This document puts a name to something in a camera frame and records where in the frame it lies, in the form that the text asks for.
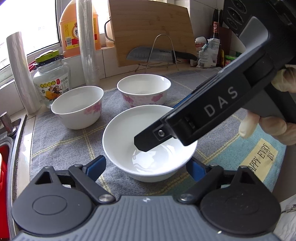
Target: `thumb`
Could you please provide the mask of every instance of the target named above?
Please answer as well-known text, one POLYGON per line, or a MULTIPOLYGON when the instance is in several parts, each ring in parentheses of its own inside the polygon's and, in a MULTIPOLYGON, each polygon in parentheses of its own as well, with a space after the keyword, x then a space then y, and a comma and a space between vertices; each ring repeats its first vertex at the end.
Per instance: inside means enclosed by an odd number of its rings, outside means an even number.
POLYGON ((247 110, 246 117, 239 125, 239 135, 242 138, 249 138, 255 131, 260 120, 260 116, 247 110))
POLYGON ((281 92, 289 91, 296 93, 296 69, 287 68, 279 70, 271 83, 281 92))

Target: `metal faucet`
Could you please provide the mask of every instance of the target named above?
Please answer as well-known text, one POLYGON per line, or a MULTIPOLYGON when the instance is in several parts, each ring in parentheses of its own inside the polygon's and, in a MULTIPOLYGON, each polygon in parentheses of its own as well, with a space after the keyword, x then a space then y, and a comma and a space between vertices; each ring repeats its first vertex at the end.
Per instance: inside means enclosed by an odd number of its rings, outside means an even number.
POLYGON ((11 119, 10 119, 9 115, 7 114, 7 112, 4 112, 2 115, 0 115, 0 120, 2 121, 5 129, 7 130, 7 136, 8 137, 13 136, 17 131, 17 127, 13 126, 13 124, 11 123, 11 119))

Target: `yellow patch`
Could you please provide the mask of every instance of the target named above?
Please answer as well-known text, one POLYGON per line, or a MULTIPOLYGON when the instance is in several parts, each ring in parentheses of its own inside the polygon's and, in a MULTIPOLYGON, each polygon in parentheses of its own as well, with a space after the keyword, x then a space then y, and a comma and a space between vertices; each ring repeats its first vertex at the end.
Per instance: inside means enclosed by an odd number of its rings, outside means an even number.
POLYGON ((277 154, 278 151, 270 143, 261 138, 240 165, 250 168, 260 181, 263 182, 274 164, 277 154))

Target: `orange bottle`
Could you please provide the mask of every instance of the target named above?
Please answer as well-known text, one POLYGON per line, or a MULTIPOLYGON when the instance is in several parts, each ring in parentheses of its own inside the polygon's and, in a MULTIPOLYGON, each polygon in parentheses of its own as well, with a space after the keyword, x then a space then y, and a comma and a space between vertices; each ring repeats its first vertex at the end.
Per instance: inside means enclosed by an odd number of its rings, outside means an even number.
MULTIPOLYGON (((94 19, 94 39, 96 50, 101 49, 98 14, 93 8, 94 19)), ((80 54, 77 17, 76 17, 76 0, 71 0, 65 7, 59 22, 61 31, 63 55, 65 58, 73 57, 80 54)))

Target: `bowl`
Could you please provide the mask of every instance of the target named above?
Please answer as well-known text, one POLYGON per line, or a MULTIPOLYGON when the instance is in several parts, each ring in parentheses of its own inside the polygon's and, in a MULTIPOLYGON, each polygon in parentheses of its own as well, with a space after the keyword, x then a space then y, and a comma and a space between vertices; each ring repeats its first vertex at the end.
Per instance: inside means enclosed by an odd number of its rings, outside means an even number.
POLYGON ((79 130, 95 123, 102 112, 104 91, 96 86, 83 86, 59 96, 52 112, 69 129, 79 130))
POLYGON ((123 78, 117 84, 127 107, 164 104, 171 82, 155 74, 135 74, 123 78))
POLYGON ((163 181, 177 172, 193 156, 197 141, 183 146, 171 138, 148 152, 139 151, 134 137, 172 108, 143 105, 114 117, 103 133, 103 149, 110 161, 130 177, 142 182, 163 181))

